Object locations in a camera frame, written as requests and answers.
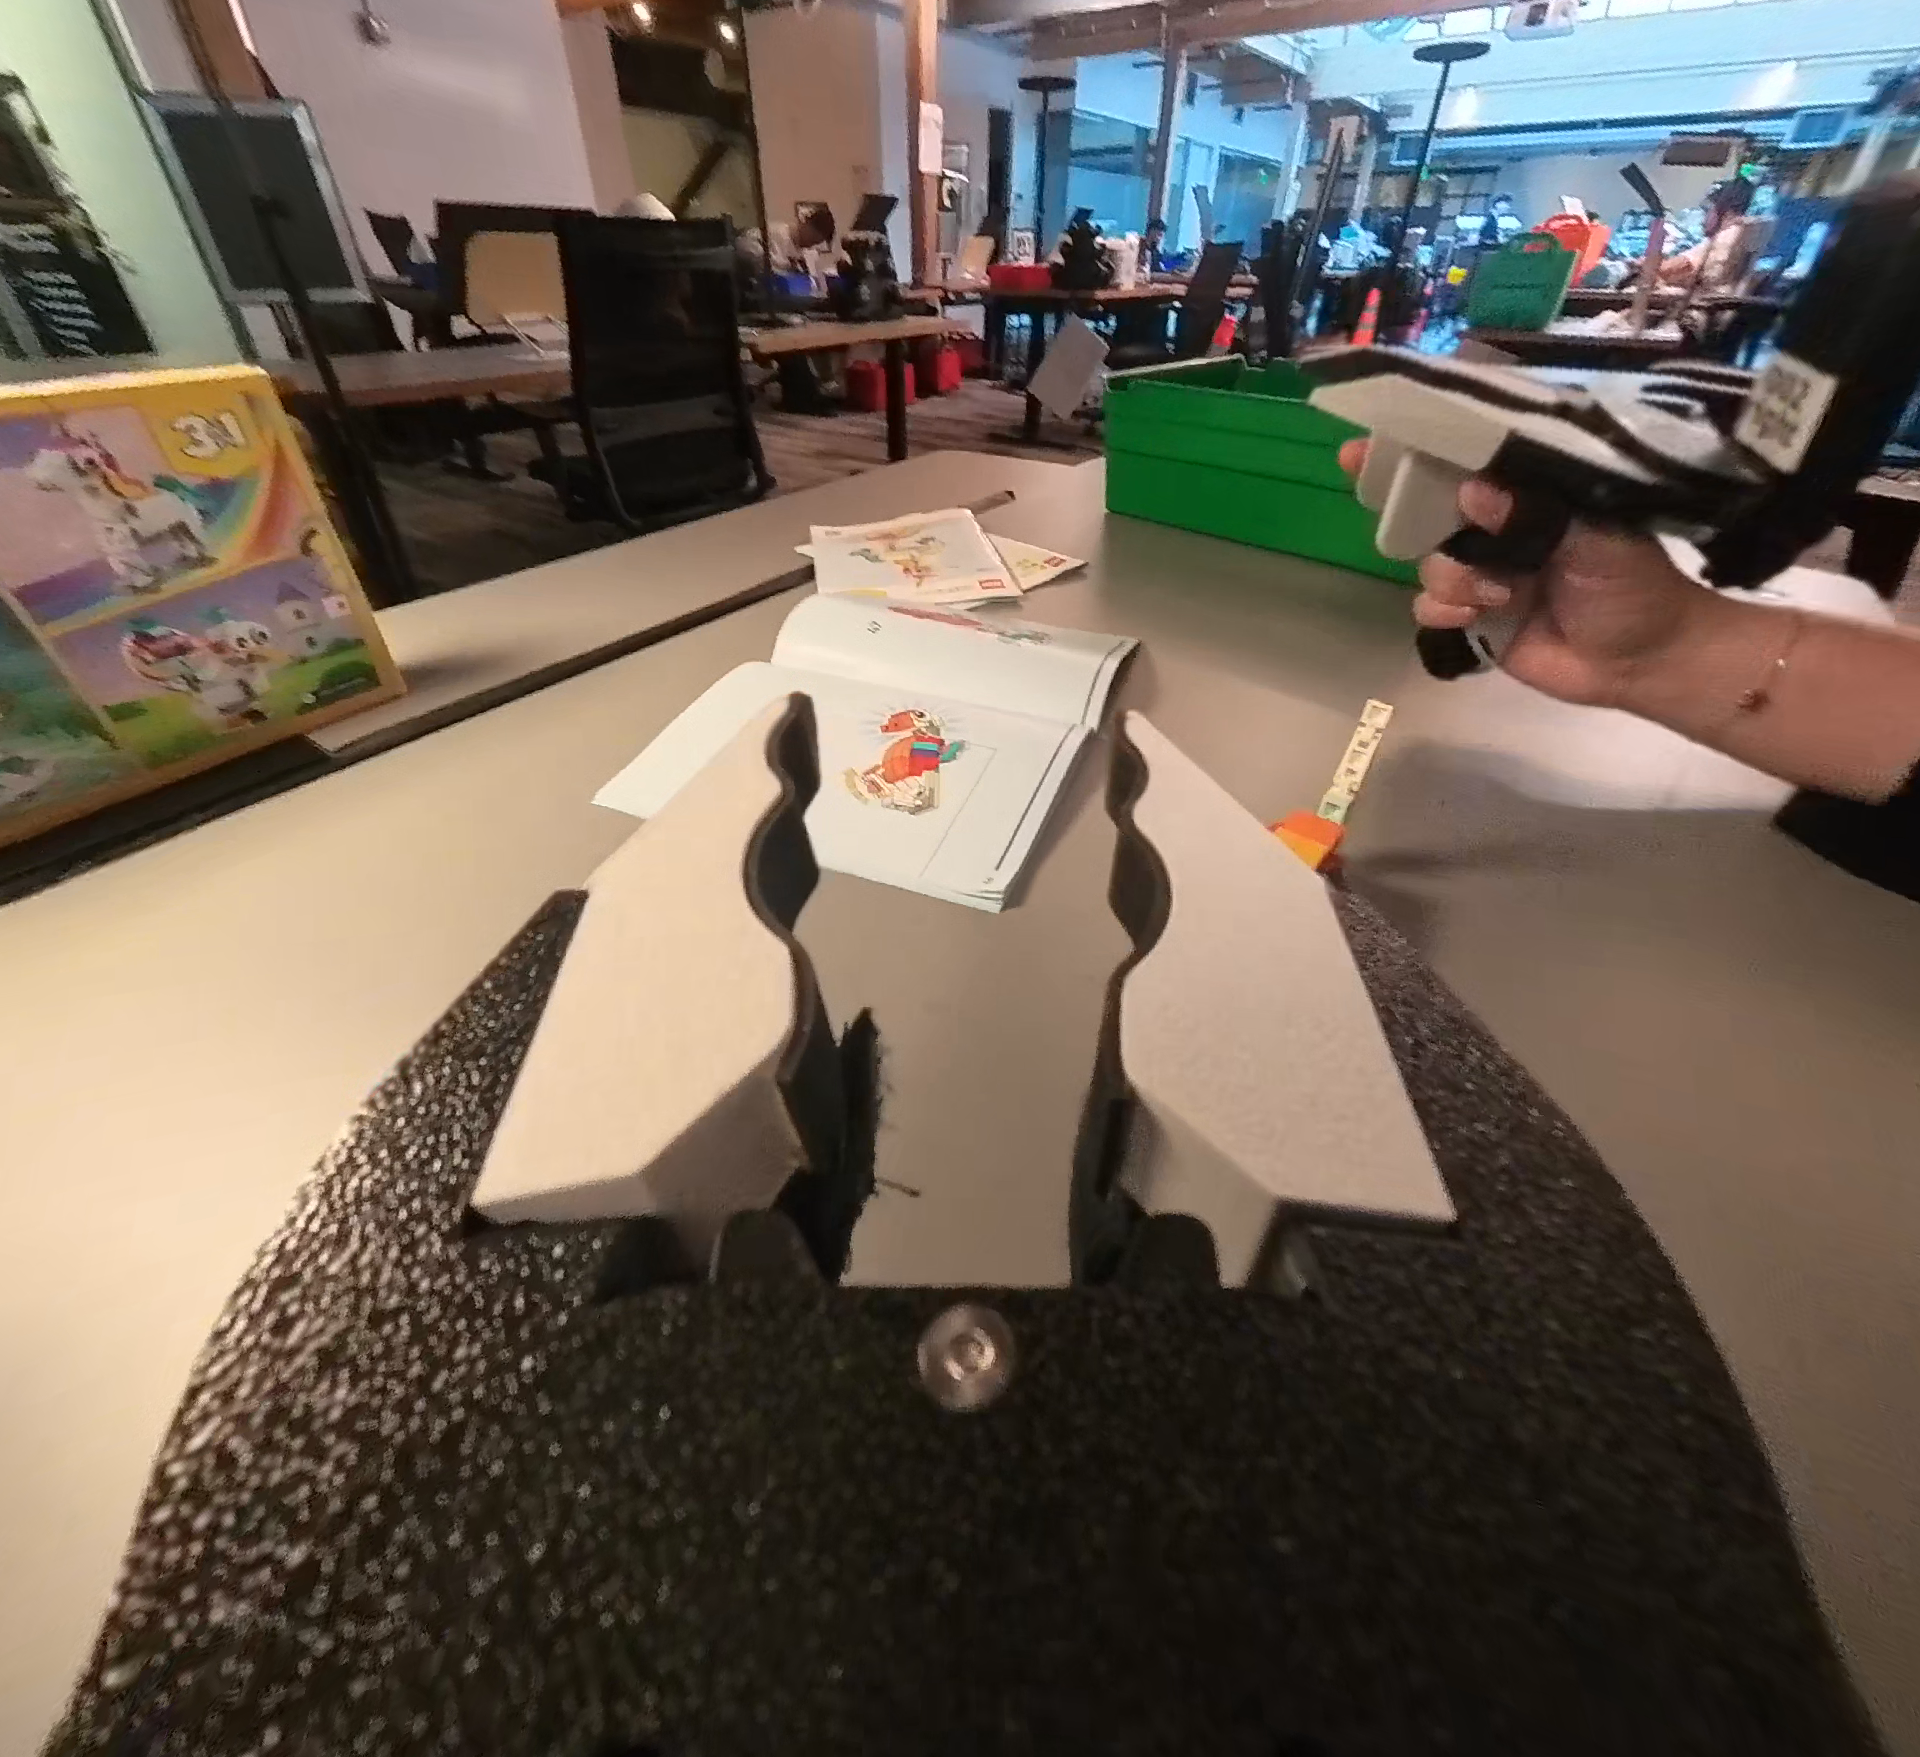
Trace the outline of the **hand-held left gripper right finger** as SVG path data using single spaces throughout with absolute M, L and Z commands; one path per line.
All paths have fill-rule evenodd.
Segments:
M 1076 1284 L 1167 1224 L 1224 1289 L 1309 1226 L 1441 1236 L 1456 1204 L 1327 883 L 1143 715 L 1114 736 L 1125 939 L 1076 1130 Z

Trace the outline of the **orange lego seahorse figure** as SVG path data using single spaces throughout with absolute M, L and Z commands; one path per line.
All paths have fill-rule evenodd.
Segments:
M 1268 827 L 1283 846 L 1315 871 L 1329 871 L 1347 833 L 1348 815 L 1380 757 L 1394 719 L 1394 705 L 1368 700 L 1330 781 L 1311 809 L 1294 809 Z

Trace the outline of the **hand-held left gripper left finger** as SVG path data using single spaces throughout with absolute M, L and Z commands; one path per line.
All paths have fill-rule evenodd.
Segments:
M 778 697 L 594 870 L 476 1216 L 719 1232 L 838 1172 L 843 1066 L 797 936 L 820 879 L 819 783 L 812 705 Z

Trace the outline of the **green plastic bin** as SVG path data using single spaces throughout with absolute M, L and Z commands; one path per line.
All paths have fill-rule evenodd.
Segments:
M 1104 511 L 1412 586 L 1339 462 L 1366 437 L 1309 404 L 1291 364 L 1189 360 L 1104 382 Z

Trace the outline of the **instruction booklet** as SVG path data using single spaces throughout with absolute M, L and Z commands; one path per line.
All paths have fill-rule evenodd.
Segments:
M 970 508 L 810 527 L 799 552 L 822 595 L 857 595 L 913 610 L 1019 601 L 1023 590 Z
M 1137 643 L 1002 611 L 812 595 L 593 803 L 649 819 L 765 707 L 815 715 L 820 870 L 1005 910 Z

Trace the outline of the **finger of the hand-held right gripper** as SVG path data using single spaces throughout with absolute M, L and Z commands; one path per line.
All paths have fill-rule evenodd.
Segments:
M 1460 364 L 1454 358 L 1389 347 L 1345 347 L 1307 360 L 1307 402 L 1322 412 L 1353 404 L 1363 382 L 1397 377 L 1419 390 L 1469 397 L 1510 412 L 1625 410 L 1633 387 L 1552 383 L 1512 365 Z
M 1315 387 L 1313 407 L 1360 425 L 1355 495 L 1387 561 L 1419 561 L 1462 527 L 1456 492 L 1486 469 L 1522 410 L 1518 387 Z

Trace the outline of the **green tote bag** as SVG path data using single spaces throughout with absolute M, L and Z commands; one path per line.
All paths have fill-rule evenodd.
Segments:
M 1558 318 L 1579 253 L 1555 235 L 1525 232 L 1476 263 L 1465 298 L 1474 331 L 1540 333 Z

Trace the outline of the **black mesh office chair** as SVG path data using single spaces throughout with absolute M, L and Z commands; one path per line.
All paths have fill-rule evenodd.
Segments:
M 647 536 L 771 496 L 731 225 L 562 211 L 555 239 L 581 448 L 541 450 L 532 474 L 565 518 Z

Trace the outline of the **closed instruction booklet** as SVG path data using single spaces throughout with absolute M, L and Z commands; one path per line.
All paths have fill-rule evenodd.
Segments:
M 970 508 L 810 527 L 799 552 L 822 595 L 857 595 L 913 610 L 1019 601 L 1023 590 Z

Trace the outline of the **white sign board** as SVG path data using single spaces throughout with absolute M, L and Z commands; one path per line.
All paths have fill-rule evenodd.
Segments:
M 1036 419 L 1071 421 L 1100 397 L 1109 361 L 1106 335 L 1076 313 L 1050 333 L 1025 395 Z

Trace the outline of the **black floor lamp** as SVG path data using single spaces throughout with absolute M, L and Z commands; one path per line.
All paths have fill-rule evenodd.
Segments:
M 1068 102 L 1076 82 L 1057 71 L 1038 71 L 1021 77 L 1021 91 L 1035 102 L 1032 125 L 1032 196 L 1030 196 L 1030 263 L 1038 269 L 1049 260 L 1046 203 L 1049 203 L 1049 151 L 1055 107 Z
M 1413 211 L 1419 206 L 1419 196 L 1427 179 L 1430 151 L 1436 137 L 1438 120 L 1449 88 L 1452 69 L 1462 63 L 1474 63 L 1489 54 L 1492 47 L 1486 41 L 1462 41 L 1462 38 L 1439 38 L 1432 43 L 1417 44 L 1413 49 L 1413 58 L 1417 64 L 1430 64 L 1438 71 L 1434 93 L 1427 112 L 1427 124 L 1419 137 L 1417 157 L 1413 160 L 1413 170 L 1407 183 L 1406 197 L 1406 226 L 1413 222 Z

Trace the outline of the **person's right forearm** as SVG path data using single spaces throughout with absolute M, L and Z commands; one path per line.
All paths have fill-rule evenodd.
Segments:
M 1739 697 L 1705 736 L 1679 735 L 1788 784 L 1774 829 L 1792 846 L 1915 904 L 1915 633 L 1719 597 L 1740 606 Z

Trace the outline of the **wooden back office chair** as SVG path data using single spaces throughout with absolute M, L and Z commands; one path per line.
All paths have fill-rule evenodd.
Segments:
M 445 343 L 565 358 L 568 324 L 559 232 L 574 210 L 437 200 L 434 214 Z

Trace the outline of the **black easel board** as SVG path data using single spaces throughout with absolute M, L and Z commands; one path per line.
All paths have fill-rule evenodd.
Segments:
M 373 290 L 308 107 L 154 88 L 133 101 L 221 297 L 293 321 L 288 404 L 327 466 L 373 603 L 412 601 L 415 566 L 320 321 L 323 309 L 368 309 Z

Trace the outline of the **person's right hand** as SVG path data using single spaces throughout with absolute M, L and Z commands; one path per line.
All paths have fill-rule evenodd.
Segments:
M 1705 736 L 1739 697 L 1728 638 L 1740 606 L 1681 576 L 1641 536 L 1570 524 L 1544 569 L 1516 579 L 1432 552 L 1417 629 L 1506 633 L 1498 668 L 1544 698 Z

